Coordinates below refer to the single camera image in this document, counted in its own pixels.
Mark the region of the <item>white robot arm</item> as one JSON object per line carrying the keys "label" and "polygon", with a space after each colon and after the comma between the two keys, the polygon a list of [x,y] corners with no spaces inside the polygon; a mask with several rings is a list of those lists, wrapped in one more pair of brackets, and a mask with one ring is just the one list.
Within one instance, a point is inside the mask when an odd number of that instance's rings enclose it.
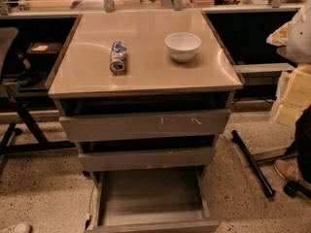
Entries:
{"label": "white robot arm", "polygon": [[271,110],[275,122],[295,124],[311,105],[311,1],[304,3],[291,21],[271,33],[266,42],[297,64],[290,73],[281,74]]}

